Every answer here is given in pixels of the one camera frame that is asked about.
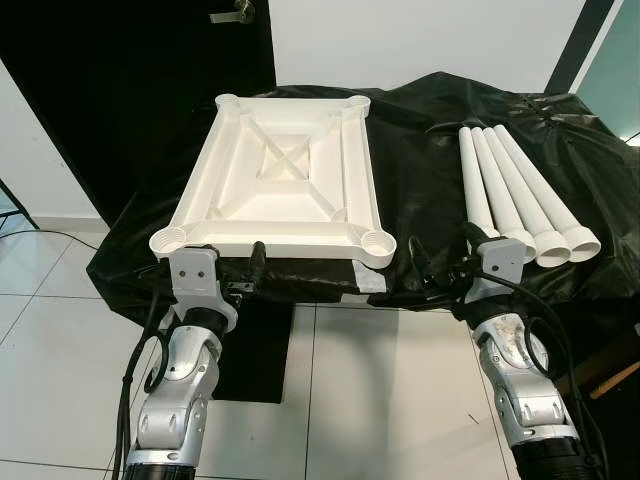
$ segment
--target black door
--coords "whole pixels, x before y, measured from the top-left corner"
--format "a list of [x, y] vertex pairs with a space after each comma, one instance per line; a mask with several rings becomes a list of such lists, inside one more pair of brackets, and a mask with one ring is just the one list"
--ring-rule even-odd
[[211, 23], [233, 0], [1, 7], [0, 56], [107, 223], [195, 107], [275, 86], [268, 3], [251, 2], [250, 24]]

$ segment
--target white plastic tube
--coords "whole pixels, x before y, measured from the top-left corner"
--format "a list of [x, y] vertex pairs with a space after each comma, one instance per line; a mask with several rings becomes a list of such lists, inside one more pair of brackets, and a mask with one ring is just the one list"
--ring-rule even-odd
[[464, 182], [464, 199], [467, 205], [467, 219], [479, 226], [488, 237], [499, 237], [493, 227], [491, 210], [487, 194], [482, 183], [478, 157], [471, 138], [471, 129], [462, 127], [458, 131], [460, 139], [460, 157], [462, 159], [462, 180]]
[[569, 261], [584, 262], [596, 256], [601, 244], [593, 232], [580, 225], [507, 129], [503, 125], [497, 125], [495, 132], [549, 220], [567, 240], [571, 249]]
[[511, 195], [509, 195], [509, 190], [502, 179], [502, 175], [500, 175], [500, 170], [482, 134], [482, 129], [474, 128], [471, 130], [471, 136], [498, 230], [505, 237], [515, 238], [525, 244], [527, 249], [524, 262], [528, 263], [536, 258], [536, 243], [531, 234], [522, 225], [516, 206], [513, 204]]
[[562, 265], [571, 255], [567, 241], [554, 230], [551, 222], [542, 211], [536, 197], [533, 196], [527, 183], [509, 158], [509, 154], [500, 143], [492, 128], [484, 129], [493, 158], [500, 169], [502, 178], [507, 184], [513, 203], [515, 203], [520, 219], [527, 231], [533, 235], [538, 253], [536, 262], [541, 267], [551, 268]]

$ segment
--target gray tile floor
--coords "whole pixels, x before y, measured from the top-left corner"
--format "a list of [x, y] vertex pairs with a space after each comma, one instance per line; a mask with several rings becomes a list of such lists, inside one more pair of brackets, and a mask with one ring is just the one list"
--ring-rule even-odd
[[[140, 328], [99, 298], [84, 271], [92, 255], [54, 234], [0, 240], [2, 479], [110, 474], [120, 379]], [[153, 347], [135, 375], [134, 419]], [[515, 480], [491, 397], [466, 326], [447, 312], [299, 305], [283, 403], [209, 402], [198, 474]]]

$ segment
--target black plastic sheet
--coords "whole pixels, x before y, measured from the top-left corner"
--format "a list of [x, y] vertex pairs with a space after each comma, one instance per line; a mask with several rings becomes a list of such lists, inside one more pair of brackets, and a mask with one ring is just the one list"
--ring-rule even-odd
[[[504, 124], [578, 220], [593, 230], [602, 251], [583, 263], [554, 269], [525, 267], [524, 282], [551, 303], [585, 305], [630, 298], [640, 291], [638, 150], [615, 137], [578, 97], [517, 94], [435, 73], [390, 91], [317, 86], [282, 87], [269, 97], [343, 98], [367, 95], [367, 133], [383, 228], [398, 242], [382, 273], [387, 292], [376, 306], [427, 309], [407, 248], [416, 235], [433, 273], [446, 283], [466, 246], [464, 191], [458, 147], [461, 126]], [[167, 156], [159, 159], [88, 267], [112, 310], [142, 323], [156, 282], [149, 237], [175, 210], [215, 117], [213, 100], [195, 111]], [[238, 278], [244, 259], [222, 259], [223, 276]], [[173, 302], [161, 269], [162, 302]], [[358, 287], [350, 261], [267, 259], [261, 298], [278, 302], [335, 302]]]

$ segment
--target white plastic tray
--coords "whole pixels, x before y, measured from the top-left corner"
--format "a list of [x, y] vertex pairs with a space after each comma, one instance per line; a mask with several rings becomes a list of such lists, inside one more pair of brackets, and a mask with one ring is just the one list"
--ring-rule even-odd
[[149, 241], [166, 257], [213, 245], [247, 257], [344, 258], [389, 265], [365, 117], [370, 100], [216, 98], [211, 127], [171, 222]]

